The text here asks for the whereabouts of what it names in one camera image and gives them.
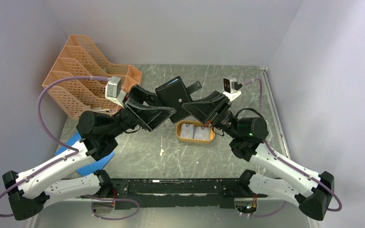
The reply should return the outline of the black leather card holder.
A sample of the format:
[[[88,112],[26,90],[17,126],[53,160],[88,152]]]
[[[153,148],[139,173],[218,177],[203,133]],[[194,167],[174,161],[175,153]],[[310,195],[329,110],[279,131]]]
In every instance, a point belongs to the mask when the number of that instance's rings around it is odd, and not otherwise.
[[[192,102],[191,94],[202,89],[199,81],[186,86],[180,76],[177,76],[170,81],[155,89],[155,93],[162,106],[172,107],[176,112],[170,116],[172,123],[177,123],[188,117],[190,114],[182,108],[182,104]]]

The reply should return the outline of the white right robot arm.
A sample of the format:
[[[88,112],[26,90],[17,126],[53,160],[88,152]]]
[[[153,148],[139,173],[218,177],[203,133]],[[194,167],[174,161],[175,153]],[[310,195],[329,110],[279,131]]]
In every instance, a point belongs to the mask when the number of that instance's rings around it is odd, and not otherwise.
[[[237,189],[240,195],[269,195],[298,206],[311,219],[322,221],[333,197],[334,176],[325,171],[309,170],[279,154],[266,142],[269,134],[266,120],[255,109],[255,117],[238,118],[230,111],[231,102],[241,95],[214,91],[206,98],[182,104],[182,108],[206,126],[222,130],[232,138],[233,154],[261,166],[278,176],[268,178],[254,171],[245,171]]]

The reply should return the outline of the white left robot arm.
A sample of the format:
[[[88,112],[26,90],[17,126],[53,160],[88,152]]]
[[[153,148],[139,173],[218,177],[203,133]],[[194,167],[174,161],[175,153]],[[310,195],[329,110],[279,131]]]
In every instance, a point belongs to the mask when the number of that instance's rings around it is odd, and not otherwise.
[[[176,113],[175,107],[164,104],[157,94],[139,85],[126,93],[107,83],[105,97],[122,108],[114,115],[83,112],[77,124],[80,140],[35,168],[3,175],[11,215],[16,220],[33,217],[45,207],[69,198],[109,196],[114,187],[104,170],[78,179],[66,180],[65,177],[108,156],[116,148],[119,135],[131,133],[137,126],[152,131]]]

